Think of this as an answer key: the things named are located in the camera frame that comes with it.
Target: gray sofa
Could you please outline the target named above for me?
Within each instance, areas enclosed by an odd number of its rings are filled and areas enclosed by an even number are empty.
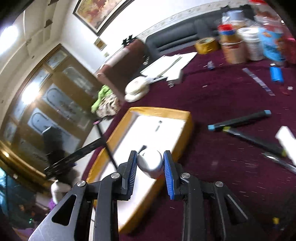
[[[226,6],[218,11],[186,19],[148,36],[146,46],[147,55],[150,57],[149,62],[151,63],[165,54],[192,46],[199,39],[205,37],[218,38],[215,22],[221,19],[222,13],[236,9],[243,10],[246,18],[254,20],[254,12],[249,5],[233,9]]]

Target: ceiling light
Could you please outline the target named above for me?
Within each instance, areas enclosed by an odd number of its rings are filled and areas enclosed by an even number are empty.
[[[30,83],[22,93],[22,101],[25,104],[31,104],[39,93],[39,85],[37,83]]]
[[[18,30],[16,26],[10,26],[0,35],[0,54],[8,50],[17,40]]]
[[[4,156],[9,157],[9,154],[6,151],[3,151]]]

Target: wooden cabinet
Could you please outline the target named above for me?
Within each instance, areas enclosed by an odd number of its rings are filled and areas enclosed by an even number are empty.
[[[42,132],[60,130],[66,154],[80,148],[93,126],[91,106],[102,85],[61,45],[28,76],[1,127],[1,141],[32,169],[48,166]]]

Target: tape roll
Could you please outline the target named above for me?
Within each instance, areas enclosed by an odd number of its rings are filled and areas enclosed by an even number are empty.
[[[198,40],[195,44],[195,48],[199,54],[207,54],[218,50],[219,45],[215,38],[207,37]]]
[[[146,86],[146,77],[139,76],[127,84],[125,92],[126,94],[135,95],[140,93]]]
[[[125,99],[126,102],[129,102],[129,103],[135,102],[135,101],[141,99],[148,92],[149,92],[149,86],[147,85],[147,86],[144,87],[144,89],[141,92],[139,92],[139,93],[137,93],[135,95],[126,94],[124,99]]]

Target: maroon carpet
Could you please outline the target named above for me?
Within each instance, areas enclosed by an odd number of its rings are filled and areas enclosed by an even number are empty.
[[[194,48],[187,48],[179,53],[192,51]],[[204,68],[210,60],[216,66],[213,71]],[[271,82],[269,63],[265,60],[229,65],[221,51],[197,55],[185,67],[182,84],[172,88],[165,82],[152,84],[144,98],[135,103],[125,103],[105,135],[110,136],[129,107],[152,106],[190,111],[195,131],[179,162],[200,180],[224,182],[271,233],[272,217],[280,216],[283,204],[296,191],[296,176],[264,158],[261,149],[225,133],[207,130],[208,124],[271,110],[270,118],[239,129],[273,142],[277,141],[274,136],[281,126],[288,126],[296,135],[295,93],[286,96],[278,85]],[[244,67],[261,78],[275,96],[269,96],[244,73]],[[296,69],[282,71],[285,86],[293,86]],[[84,178],[99,151],[92,157]],[[163,190],[139,228],[132,235],[121,235],[121,240],[181,240],[182,205],[182,202],[170,201],[166,190]]]

